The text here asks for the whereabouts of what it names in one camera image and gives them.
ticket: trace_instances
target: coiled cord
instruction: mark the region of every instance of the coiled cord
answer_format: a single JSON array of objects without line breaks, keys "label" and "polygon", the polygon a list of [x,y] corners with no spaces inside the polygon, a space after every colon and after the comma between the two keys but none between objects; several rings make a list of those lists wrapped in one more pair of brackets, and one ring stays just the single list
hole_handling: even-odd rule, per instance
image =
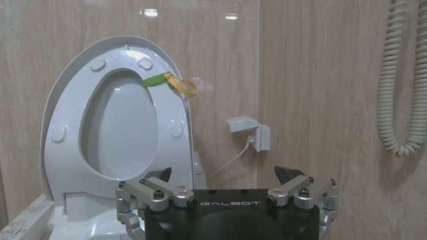
[{"label": "coiled cord", "polygon": [[415,53],[415,80],[408,137],[397,142],[393,129],[393,95],[397,75],[405,0],[391,0],[385,43],[377,85],[377,133],[384,148],[397,157],[407,157],[421,147],[427,135],[427,0],[419,1],[419,20]]}]

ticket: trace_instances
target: metal bracket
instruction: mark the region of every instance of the metal bracket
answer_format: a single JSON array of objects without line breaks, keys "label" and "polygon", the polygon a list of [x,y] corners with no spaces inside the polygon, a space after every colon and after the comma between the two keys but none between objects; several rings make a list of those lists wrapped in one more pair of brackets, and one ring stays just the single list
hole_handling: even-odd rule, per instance
[{"label": "metal bracket", "polygon": [[[125,232],[134,240],[145,239],[138,218],[144,218],[144,209],[164,211],[169,207],[169,200],[174,206],[187,208],[195,199],[193,191],[181,189],[156,177],[121,182],[114,193],[117,220],[125,225]],[[137,209],[138,216],[132,212],[133,209]]]},{"label": "metal bracket", "polygon": [[268,198],[273,200],[276,207],[288,204],[293,197],[293,205],[303,210],[309,210],[315,205],[320,209],[319,236],[325,235],[331,222],[337,218],[339,186],[335,180],[313,181],[312,178],[299,175],[280,187],[268,189]]},{"label": "metal bracket", "polygon": [[268,198],[273,200],[277,207],[288,205],[289,196],[293,196],[301,188],[311,184],[311,179],[299,175],[281,186],[268,189]]}]

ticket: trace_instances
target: toilet bowl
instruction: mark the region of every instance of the toilet bowl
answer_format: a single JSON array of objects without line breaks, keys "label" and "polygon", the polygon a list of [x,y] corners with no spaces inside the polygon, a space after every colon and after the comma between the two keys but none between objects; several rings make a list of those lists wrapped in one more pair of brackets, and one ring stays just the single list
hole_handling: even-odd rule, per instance
[{"label": "toilet bowl", "polygon": [[205,188],[188,101],[168,83],[144,87],[164,73],[181,78],[165,52],[134,36],[94,43],[61,72],[40,137],[40,201],[53,201],[49,239],[126,239],[114,190],[149,171],[170,168],[169,183]]}]

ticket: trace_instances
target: yellow rubber band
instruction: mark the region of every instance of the yellow rubber band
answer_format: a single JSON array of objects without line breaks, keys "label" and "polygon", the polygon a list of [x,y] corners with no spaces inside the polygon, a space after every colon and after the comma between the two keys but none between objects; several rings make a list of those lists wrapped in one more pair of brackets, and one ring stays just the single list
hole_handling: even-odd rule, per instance
[{"label": "yellow rubber band", "polygon": [[172,76],[170,73],[164,74],[164,78],[166,82],[176,88],[176,90],[188,97],[195,97],[199,93],[199,89],[196,84],[189,80],[181,80],[185,85],[192,89],[188,89],[184,84]]}]

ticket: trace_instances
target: screw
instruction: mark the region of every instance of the screw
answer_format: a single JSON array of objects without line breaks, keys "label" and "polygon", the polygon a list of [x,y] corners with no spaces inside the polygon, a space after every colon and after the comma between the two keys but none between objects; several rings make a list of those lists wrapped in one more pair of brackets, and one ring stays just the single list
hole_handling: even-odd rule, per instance
[{"label": "screw", "polygon": [[162,199],[164,196],[165,196],[165,194],[164,194],[164,192],[162,192],[160,189],[157,189],[157,190],[153,191],[153,193],[152,193],[153,199]]},{"label": "screw", "polygon": [[307,188],[303,188],[301,190],[299,190],[297,195],[307,198],[309,196],[309,190]]}]

